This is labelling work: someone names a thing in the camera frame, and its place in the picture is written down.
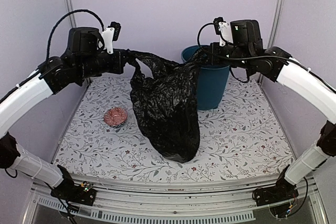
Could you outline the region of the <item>black plastic trash bag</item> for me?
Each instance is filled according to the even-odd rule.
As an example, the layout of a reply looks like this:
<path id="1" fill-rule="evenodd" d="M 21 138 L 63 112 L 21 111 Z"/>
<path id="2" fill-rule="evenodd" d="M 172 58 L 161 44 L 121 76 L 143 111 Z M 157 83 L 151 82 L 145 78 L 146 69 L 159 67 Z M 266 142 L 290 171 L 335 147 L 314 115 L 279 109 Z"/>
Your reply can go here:
<path id="1" fill-rule="evenodd" d="M 191 161 L 200 145 L 197 84 L 204 53 L 196 50 L 185 63 L 149 52 L 127 50 L 126 54 L 135 68 L 130 98 L 142 135 L 164 158 Z"/>

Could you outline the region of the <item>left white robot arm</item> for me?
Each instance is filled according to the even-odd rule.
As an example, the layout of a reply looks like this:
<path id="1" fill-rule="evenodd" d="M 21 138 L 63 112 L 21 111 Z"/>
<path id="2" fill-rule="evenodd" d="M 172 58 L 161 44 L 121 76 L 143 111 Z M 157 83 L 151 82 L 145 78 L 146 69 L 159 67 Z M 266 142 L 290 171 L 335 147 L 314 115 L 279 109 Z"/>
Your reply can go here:
<path id="1" fill-rule="evenodd" d="M 78 188 L 67 170 L 25 150 L 9 129 L 34 106 L 72 83 L 81 86 L 85 79 L 103 73 L 122 74 L 126 59 L 113 50 L 112 44 L 118 39 L 120 29 L 115 22 L 102 31 L 91 27 L 72 28 L 64 54 L 47 59 L 1 99 L 2 169 L 11 168 L 37 178 L 57 188 L 67 200 L 77 197 Z"/>

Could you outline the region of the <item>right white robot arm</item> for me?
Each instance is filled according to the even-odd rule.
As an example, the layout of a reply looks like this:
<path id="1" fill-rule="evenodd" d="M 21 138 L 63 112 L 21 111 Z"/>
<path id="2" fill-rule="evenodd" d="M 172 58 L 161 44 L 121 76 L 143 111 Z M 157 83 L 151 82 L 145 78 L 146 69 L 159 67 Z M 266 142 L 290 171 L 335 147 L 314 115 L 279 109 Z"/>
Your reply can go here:
<path id="1" fill-rule="evenodd" d="M 246 76 L 260 73 L 299 94 L 327 121 L 319 139 L 280 174 L 271 196 L 276 201 L 291 194 L 292 187 L 335 156 L 335 89 L 279 47 L 263 48 L 259 23 L 253 19 L 212 22 L 219 42 L 212 43 L 211 55 L 221 64 L 243 68 Z"/>

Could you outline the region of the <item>teal plastic trash bin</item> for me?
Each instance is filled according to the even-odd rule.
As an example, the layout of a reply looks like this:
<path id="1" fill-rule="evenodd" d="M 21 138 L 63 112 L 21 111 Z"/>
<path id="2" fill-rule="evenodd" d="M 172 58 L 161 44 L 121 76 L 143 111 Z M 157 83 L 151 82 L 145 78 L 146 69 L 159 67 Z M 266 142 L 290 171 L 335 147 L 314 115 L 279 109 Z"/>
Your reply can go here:
<path id="1" fill-rule="evenodd" d="M 211 110 L 220 104 L 229 78 L 230 67 L 219 62 L 215 56 L 202 57 L 205 63 L 201 66 L 197 84 L 197 109 Z"/>

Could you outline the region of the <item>red patterned small bowl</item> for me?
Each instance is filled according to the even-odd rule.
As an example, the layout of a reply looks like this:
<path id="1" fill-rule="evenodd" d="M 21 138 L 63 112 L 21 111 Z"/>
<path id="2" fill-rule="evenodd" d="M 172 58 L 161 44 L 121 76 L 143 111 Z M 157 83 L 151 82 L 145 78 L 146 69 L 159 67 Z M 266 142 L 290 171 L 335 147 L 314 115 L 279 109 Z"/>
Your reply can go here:
<path id="1" fill-rule="evenodd" d="M 127 121 L 128 113 L 126 109 L 115 107 L 109 109 L 103 117 L 104 122 L 111 127 L 119 127 Z"/>

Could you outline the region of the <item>floral patterned table mat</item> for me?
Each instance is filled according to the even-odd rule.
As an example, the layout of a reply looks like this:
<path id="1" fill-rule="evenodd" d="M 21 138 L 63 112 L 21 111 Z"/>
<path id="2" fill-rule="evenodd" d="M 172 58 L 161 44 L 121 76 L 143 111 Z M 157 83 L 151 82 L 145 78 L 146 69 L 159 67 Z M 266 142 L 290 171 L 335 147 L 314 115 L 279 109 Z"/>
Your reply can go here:
<path id="1" fill-rule="evenodd" d="M 54 163 L 77 175 L 138 182 L 213 182 L 279 174 L 294 160 L 286 137 L 256 81 L 228 80 L 216 109 L 198 114 L 200 147 L 188 163 L 163 158 L 137 125 L 130 80 L 92 79 Z M 119 127 L 104 114 L 121 107 L 128 113 Z"/>

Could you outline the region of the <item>right aluminium frame post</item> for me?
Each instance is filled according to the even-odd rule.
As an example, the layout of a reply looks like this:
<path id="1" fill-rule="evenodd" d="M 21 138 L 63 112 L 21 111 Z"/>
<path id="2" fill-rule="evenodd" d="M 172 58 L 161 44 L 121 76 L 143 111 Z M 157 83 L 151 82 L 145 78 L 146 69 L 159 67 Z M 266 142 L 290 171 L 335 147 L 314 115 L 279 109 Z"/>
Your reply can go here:
<path id="1" fill-rule="evenodd" d="M 284 7 L 284 2 L 285 0 L 276 0 L 276 5 L 275 5 L 275 12 L 272 20 L 272 26 L 270 30 L 270 35 L 268 38 L 267 42 L 267 48 L 272 47 L 275 44 L 279 24 L 280 24 L 280 19 L 281 19 L 281 13 Z"/>

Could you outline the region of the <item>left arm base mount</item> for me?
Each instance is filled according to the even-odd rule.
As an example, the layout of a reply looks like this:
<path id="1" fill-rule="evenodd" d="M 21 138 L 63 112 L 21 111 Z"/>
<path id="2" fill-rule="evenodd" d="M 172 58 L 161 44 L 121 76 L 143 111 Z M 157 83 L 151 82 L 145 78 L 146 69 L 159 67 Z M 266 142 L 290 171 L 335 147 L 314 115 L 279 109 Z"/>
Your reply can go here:
<path id="1" fill-rule="evenodd" d="M 60 185 L 51 190 L 50 195 L 66 202 L 93 206 L 97 194 L 97 191 L 93 188 L 93 183 L 84 181 L 80 185 L 76 185 L 64 167 L 60 165 L 57 165 L 57 167 L 62 173 L 63 180 Z"/>

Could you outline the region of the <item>front aluminium rail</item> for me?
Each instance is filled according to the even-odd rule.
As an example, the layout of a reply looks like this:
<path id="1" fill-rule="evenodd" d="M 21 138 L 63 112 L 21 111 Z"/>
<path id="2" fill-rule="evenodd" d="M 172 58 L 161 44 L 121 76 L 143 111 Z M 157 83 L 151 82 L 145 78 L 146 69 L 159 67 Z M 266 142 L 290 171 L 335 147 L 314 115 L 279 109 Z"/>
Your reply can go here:
<path id="1" fill-rule="evenodd" d="M 298 197 L 287 217 L 274 215 L 288 200 L 257 205 L 253 191 L 271 187 L 268 175 L 217 182 L 154 183 L 73 175 L 93 183 L 92 206 L 79 205 L 77 223 L 331 223 L 315 179 L 297 185 Z"/>

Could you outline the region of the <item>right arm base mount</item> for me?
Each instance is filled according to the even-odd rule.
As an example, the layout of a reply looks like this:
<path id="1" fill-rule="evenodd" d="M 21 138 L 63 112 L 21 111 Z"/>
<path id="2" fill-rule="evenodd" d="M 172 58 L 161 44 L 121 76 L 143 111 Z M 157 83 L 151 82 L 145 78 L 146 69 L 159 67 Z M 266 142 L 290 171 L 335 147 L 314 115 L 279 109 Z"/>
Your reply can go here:
<path id="1" fill-rule="evenodd" d="M 285 175 L 281 174 L 275 185 L 270 187 L 259 187 L 252 192 L 252 199 L 257 206 L 264 206 L 278 203 L 284 200 L 294 199 L 299 196 L 296 185 L 292 185 L 285 180 Z"/>

